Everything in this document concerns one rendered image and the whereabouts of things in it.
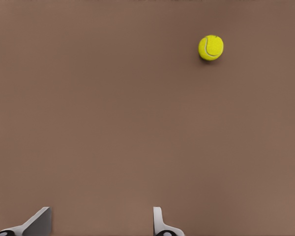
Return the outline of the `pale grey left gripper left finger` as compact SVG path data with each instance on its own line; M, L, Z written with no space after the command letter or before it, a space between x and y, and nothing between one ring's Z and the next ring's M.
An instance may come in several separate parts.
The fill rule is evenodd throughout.
M52 208L45 206L19 226L0 231L0 236L50 236L52 231Z

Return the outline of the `yellow tennis ball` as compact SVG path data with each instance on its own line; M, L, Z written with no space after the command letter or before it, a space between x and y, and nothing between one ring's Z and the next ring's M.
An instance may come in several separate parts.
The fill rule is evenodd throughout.
M198 45L199 56L207 61L218 59L224 50L224 42L217 35L207 35L202 38Z

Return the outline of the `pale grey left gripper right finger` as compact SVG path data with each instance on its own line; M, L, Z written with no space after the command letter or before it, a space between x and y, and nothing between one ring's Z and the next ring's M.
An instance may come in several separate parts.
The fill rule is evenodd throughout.
M162 209L159 206L153 207L153 236L185 236L179 229L164 223Z

